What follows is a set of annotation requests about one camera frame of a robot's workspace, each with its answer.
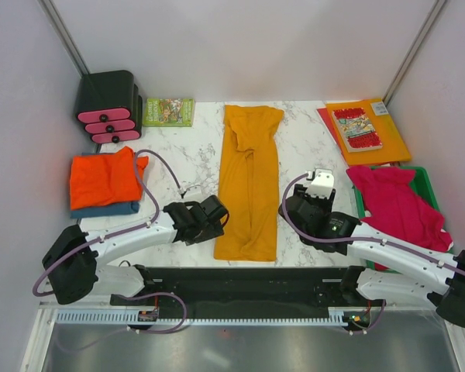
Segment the yellow t shirt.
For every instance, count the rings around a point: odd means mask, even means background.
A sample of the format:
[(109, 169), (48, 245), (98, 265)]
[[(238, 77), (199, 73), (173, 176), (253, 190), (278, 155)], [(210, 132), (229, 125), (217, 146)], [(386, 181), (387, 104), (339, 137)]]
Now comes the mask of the yellow t shirt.
[(284, 111), (226, 105), (219, 199), (229, 211), (217, 260), (273, 262), (277, 257), (279, 165), (274, 136)]

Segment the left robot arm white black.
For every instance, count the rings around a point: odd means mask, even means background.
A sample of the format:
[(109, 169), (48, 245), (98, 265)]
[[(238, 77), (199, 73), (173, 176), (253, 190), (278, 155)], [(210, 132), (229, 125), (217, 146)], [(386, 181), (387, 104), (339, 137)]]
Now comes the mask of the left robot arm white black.
[(89, 294), (121, 295), (138, 305), (152, 301), (154, 286), (135, 266), (112, 262), (132, 253), (168, 243), (187, 246), (223, 236), (229, 212), (215, 195), (203, 201), (172, 202), (156, 219), (141, 219), (113, 229), (84, 232), (65, 228), (42, 259), (44, 280), (60, 305)]

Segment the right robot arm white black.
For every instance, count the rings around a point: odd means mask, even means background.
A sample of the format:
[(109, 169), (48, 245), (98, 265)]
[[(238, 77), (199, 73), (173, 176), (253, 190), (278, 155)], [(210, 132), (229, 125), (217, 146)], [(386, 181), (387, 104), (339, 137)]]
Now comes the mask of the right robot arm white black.
[(440, 253), (390, 236), (369, 224), (332, 210), (332, 198), (312, 196), (292, 181), (283, 192), (279, 213), (307, 246), (358, 257), (389, 267), (397, 278), (379, 279), (371, 269), (347, 273), (339, 295), (348, 305), (368, 300), (413, 300), (430, 304), (441, 318), (465, 328), (465, 250)]

